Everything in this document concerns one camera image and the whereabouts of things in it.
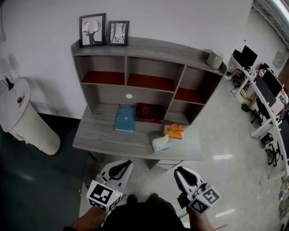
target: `red shelf surface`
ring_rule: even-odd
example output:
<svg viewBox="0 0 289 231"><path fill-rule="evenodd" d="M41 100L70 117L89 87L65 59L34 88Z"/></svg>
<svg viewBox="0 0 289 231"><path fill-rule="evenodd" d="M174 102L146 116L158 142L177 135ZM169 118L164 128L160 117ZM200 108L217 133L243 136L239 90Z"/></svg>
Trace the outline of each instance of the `red shelf surface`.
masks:
<svg viewBox="0 0 289 231"><path fill-rule="evenodd" d="M89 71L81 82L125 85L125 74L121 72Z"/></svg>
<svg viewBox="0 0 289 231"><path fill-rule="evenodd" d="M205 105L203 100L199 97L198 92L195 90L179 88L175 95L175 99Z"/></svg>
<svg viewBox="0 0 289 231"><path fill-rule="evenodd" d="M130 74L128 86L174 92L173 80L142 74Z"/></svg>

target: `deer artwork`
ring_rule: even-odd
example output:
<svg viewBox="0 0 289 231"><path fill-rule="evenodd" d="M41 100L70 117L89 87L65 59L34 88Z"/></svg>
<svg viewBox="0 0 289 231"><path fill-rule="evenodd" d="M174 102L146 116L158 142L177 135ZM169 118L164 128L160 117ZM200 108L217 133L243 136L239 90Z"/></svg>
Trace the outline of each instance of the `deer artwork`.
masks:
<svg viewBox="0 0 289 231"><path fill-rule="evenodd" d="M84 27L83 32L86 34L86 36L89 37L89 43L90 43L90 45L93 45L93 44L96 44L96 43L97 43L97 42L95 41L95 39L94 39L94 34L95 34L96 32L98 32L98 31L101 30L101 24L100 24L100 22L99 22L98 20L97 20L97 21L94 21L93 23L94 23L94 24L96 23L96 26L93 25L91 28L89 28L89 27L90 27L90 23L85 22L85 23L83 24L83 27Z"/></svg>

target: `person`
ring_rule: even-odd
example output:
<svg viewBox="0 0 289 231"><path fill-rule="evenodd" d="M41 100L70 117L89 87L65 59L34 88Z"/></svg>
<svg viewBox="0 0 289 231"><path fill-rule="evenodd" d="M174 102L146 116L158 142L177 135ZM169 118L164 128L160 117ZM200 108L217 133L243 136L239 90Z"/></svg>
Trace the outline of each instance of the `person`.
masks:
<svg viewBox="0 0 289 231"><path fill-rule="evenodd" d="M198 214L189 207L191 229L195 231L213 231L206 214ZM127 198L127 204L117 206L106 218L106 213L90 208L81 218L64 231L106 231L106 230L186 230L176 214L172 204L157 194L149 196L146 202L139 203L133 194Z"/></svg>

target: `tiled floor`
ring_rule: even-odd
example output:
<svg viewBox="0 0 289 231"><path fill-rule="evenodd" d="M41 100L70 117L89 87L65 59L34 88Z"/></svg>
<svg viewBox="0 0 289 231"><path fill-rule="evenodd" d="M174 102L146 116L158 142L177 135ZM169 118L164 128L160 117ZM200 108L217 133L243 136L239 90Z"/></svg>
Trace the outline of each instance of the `tiled floor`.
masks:
<svg viewBox="0 0 289 231"><path fill-rule="evenodd" d="M200 132L202 160L181 165L199 172L221 194L222 199L207 211L213 228L228 225L221 230L276 231L281 180L268 182L267 178L271 172L280 171L282 162L275 169L267 165L264 148L250 137L256 128L250 123L252 115L241 110L231 89L231 82L223 79L195 121ZM125 192L136 194L140 200L156 192L172 203L178 215L184 214L177 202L180 191L173 177L174 169L150 171L142 160L132 161L134 168ZM84 198L86 192L84 188L80 215L89 208ZM188 216L182 221L187 224Z"/></svg>

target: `white wall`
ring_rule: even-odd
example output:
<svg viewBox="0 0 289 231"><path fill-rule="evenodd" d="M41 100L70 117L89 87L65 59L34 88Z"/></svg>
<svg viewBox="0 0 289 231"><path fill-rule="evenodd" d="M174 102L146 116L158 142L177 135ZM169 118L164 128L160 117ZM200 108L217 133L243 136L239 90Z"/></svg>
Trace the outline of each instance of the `white wall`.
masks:
<svg viewBox="0 0 289 231"><path fill-rule="evenodd" d="M251 5L252 0L7 0L0 57L15 56L38 112L81 118L86 104L70 54L79 16L107 13L107 20L130 21L129 36L215 49L227 62Z"/></svg>
<svg viewBox="0 0 289 231"><path fill-rule="evenodd" d="M259 67L260 63L267 63L275 74L279 74L283 68L276 69L272 64L277 51L284 55L285 60L289 56L284 43L275 30L253 9L250 11L247 24L240 35L236 49L242 51L245 45L258 55L253 68Z"/></svg>

